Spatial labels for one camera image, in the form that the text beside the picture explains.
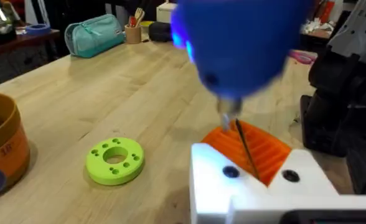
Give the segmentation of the white orange left gripper right finger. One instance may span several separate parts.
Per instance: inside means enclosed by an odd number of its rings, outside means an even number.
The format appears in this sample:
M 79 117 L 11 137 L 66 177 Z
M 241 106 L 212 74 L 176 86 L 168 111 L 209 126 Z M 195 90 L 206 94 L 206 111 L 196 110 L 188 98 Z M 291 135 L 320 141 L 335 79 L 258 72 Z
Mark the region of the white orange left gripper right finger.
M 242 150 L 236 164 L 249 174 L 237 184 L 237 196 L 338 196 L 309 151 L 240 120 L 236 131 Z

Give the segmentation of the white orange left gripper left finger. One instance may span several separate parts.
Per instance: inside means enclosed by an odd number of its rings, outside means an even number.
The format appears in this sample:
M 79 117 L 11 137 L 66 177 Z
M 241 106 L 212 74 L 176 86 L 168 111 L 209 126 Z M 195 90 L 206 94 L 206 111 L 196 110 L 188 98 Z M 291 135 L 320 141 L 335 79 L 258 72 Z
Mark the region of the white orange left gripper left finger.
M 190 221 L 225 223 L 232 198 L 260 196 L 267 187 L 207 143 L 190 150 Z

